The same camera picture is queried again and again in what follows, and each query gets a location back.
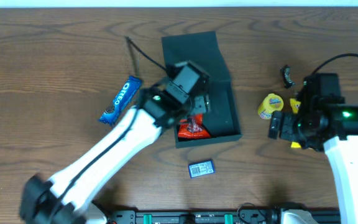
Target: oreo package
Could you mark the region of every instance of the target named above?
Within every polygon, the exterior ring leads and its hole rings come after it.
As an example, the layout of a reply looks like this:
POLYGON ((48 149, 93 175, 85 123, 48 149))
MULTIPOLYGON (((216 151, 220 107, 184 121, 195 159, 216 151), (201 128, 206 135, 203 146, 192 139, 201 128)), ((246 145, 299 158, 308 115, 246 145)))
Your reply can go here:
POLYGON ((136 91, 142 85, 142 80, 129 76, 128 81, 125 82, 121 91, 111 102, 111 105, 106 108, 106 111, 99 118, 100 122, 109 123, 111 126, 117 121, 120 113, 125 109, 136 91))

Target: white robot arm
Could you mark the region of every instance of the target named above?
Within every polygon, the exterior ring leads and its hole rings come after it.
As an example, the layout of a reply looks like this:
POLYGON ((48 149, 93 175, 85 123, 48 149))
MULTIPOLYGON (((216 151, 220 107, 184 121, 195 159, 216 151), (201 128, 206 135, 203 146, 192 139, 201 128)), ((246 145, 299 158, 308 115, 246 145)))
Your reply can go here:
POLYGON ((169 78, 140 92, 137 106, 89 152, 49 178, 31 178, 24 187, 20 216, 26 223, 104 224, 91 201, 136 153, 189 114, 202 113, 209 75, 193 62, 170 68, 169 78))
MULTIPOLYGON (((274 112, 269 137, 276 139, 280 132, 281 139, 325 152, 334 174, 342 223, 358 223, 358 106, 345 104, 336 74, 317 73, 342 57, 358 54, 335 56, 306 77, 297 96, 301 102, 299 113, 274 112)), ((288 220, 301 220, 290 212, 281 217, 285 215, 288 220)))

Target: black box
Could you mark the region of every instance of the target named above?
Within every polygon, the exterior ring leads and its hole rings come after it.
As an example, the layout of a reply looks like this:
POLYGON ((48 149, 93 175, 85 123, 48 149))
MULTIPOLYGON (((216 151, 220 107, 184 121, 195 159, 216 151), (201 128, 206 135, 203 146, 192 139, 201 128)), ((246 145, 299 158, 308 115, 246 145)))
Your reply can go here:
POLYGON ((162 48, 166 66, 191 60, 210 74, 211 111, 204 114, 203 125, 212 138, 178 139, 176 127, 176 147, 202 146, 240 139, 242 134, 231 88, 231 77, 219 51, 215 31, 162 37, 162 48))

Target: barcode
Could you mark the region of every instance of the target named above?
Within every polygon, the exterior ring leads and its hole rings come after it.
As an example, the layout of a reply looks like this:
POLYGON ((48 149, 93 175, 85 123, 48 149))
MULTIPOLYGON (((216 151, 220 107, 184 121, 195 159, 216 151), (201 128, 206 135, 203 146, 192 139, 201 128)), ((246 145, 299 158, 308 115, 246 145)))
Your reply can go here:
POLYGON ((199 167, 193 167, 191 168, 191 174, 196 175, 199 174, 201 172, 199 167))

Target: black clip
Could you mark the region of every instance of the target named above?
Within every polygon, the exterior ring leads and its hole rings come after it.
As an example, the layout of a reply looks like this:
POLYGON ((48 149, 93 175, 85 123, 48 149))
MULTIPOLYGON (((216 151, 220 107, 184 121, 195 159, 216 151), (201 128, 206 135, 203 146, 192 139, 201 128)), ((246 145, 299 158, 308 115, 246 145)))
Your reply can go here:
POLYGON ((285 88, 291 88, 295 85, 295 82, 293 82, 290 78, 290 69, 288 65, 285 65, 280 69, 281 76, 284 79, 284 87, 285 88))

